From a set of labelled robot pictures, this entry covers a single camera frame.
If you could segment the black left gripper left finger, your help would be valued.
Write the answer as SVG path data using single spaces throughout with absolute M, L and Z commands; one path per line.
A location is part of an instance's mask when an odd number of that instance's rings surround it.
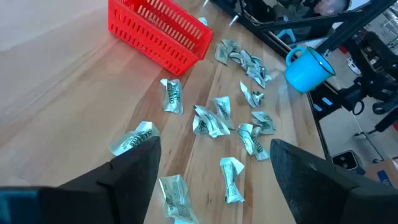
M 60 186 L 74 191 L 59 223 L 143 223 L 158 176 L 159 137 Z

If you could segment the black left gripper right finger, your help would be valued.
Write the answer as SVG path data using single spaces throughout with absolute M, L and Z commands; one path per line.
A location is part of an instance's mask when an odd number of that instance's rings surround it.
M 397 189 L 273 139 L 275 177 L 297 223 L 397 223 Z

